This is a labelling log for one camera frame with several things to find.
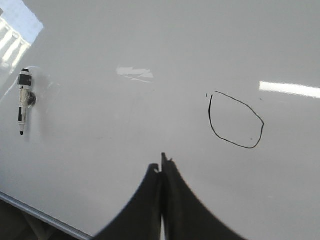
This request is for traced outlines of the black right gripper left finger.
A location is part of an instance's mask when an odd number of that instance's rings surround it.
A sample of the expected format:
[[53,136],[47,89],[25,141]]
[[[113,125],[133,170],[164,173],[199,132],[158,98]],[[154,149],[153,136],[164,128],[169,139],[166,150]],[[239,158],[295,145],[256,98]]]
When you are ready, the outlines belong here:
[[161,237],[162,175],[152,163],[128,204],[95,240],[159,240]]

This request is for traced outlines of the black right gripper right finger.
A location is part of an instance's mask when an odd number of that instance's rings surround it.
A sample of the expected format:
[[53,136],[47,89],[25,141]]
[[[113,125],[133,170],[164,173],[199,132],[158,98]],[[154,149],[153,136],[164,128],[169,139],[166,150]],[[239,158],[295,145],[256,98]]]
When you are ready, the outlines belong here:
[[243,240],[196,197],[175,162],[161,154],[162,216],[167,240]]

